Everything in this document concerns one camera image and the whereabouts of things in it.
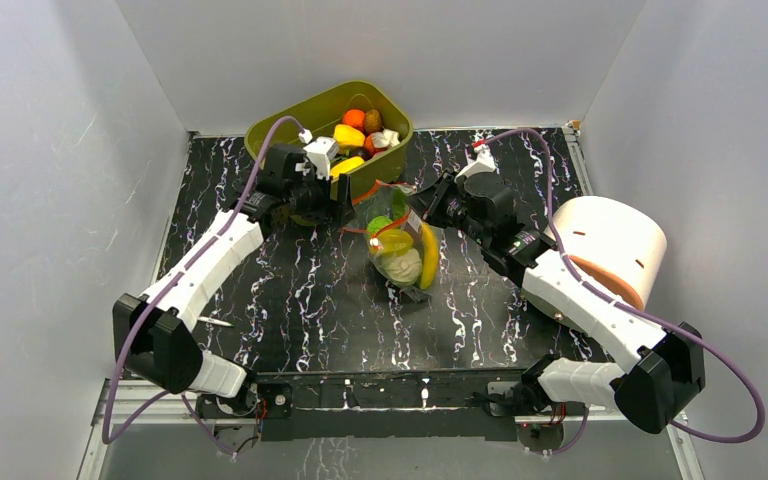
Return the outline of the clear zip top bag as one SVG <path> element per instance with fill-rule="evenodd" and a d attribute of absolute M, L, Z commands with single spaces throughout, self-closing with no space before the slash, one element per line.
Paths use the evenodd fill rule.
<path fill-rule="evenodd" d="M 411 295 L 431 289 L 440 268 L 437 230 L 408 205 L 416 188 L 378 180 L 354 199 L 355 217 L 343 230 L 365 239 L 375 269 L 391 284 Z"/>

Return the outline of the yellow green starfruit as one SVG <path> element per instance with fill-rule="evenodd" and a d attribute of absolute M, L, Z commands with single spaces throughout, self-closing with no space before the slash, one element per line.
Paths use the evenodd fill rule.
<path fill-rule="evenodd" d="M 369 251 L 373 256 L 400 256 L 413 248 L 413 237 L 400 229 L 382 229 L 369 240 Z"/>

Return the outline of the green leafy vegetable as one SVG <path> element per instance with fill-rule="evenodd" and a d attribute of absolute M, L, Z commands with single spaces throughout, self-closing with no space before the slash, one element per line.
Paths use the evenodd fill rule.
<path fill-rule="evenodd" d="M 400 188 L 395 188 L 392 191 L 391 196 L 391 213 L 394 221 L 402 219 L 408 214 L 407 198 L 410 196 L 409 191 L 404 191 Z"/>

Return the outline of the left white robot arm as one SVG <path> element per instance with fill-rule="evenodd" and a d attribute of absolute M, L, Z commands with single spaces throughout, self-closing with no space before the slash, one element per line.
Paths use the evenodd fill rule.
<path fill-rule="evenodd" d="M 220 397 L 235 416 L 254 411 L 259 391 L 250 369 L 202 349 L 198 318 L 234 270 L 290 217 L 343 226 L 354 216 L 351 178 L 289 144 L 267 148 L 247 194 L 220 211 L 196 244 L 139 295 L 112 310 L 116 367 L 165 391 Z"/>

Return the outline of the yellow banana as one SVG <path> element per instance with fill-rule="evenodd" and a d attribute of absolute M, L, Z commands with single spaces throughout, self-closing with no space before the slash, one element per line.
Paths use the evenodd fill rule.
<path fill-rule="evenodd" d="M 421 224 L 421 236 L 423 246 L 422 272 L 418 286 L 422 290 L 431 287 L 439 268 L 440 248 L 437 236 L 427 223 Z"/>

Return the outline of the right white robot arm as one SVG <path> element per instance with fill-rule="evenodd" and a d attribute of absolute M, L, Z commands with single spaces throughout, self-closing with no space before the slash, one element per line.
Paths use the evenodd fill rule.
<path fill-rule="evenodd" d="M 477 393 L 490 410 L 547 414 L 560 403 L 617 409 L 639 429 L 656 434 L 705 386 L 700 346 L 625 312 L 577 282 L 553 239 L 522 222 L 515 195 L 497 173 L 465 180 L 447 172 L 407 198 L 426 223 L 454 228 L 480 247 L 496 273 L 547 315 L 561 314 L 594 338 L 611 361 L 572 361 L 547 354 L 503 393 Z"/>

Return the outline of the green bumpy lime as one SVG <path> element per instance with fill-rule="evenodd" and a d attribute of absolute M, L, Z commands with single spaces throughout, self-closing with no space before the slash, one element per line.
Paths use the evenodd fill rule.
<path fill-rule="evenodd" d="M 369 235 L 375 236 L 377 235 L 382 229 L 389 226 L 393 220 L 384 215 L 379 215 L 374 217 L 372 220 L 370 220 L 366 226 L 366 231 Z"/>

